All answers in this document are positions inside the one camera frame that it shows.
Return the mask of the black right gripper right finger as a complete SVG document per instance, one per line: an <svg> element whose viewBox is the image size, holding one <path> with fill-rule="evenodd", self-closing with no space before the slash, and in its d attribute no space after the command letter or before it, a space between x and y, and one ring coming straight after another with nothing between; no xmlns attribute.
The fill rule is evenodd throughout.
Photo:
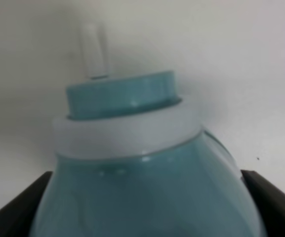
<svg viewBox="0 0 285 237"><path fill-rule="evenodd" d="M255 171L242 170L269 237L285 237L285 193Z"/></svg>

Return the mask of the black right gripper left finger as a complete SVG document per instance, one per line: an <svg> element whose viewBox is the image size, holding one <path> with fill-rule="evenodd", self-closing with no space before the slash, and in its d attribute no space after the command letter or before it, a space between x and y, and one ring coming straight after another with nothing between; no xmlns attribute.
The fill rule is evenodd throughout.
<svg viewBox="0 0 285 237"><path fill-rule="evenodd" d="M0 209L0 237L27 237L41 201L52 176L45 172L17 197Z"/></svg>

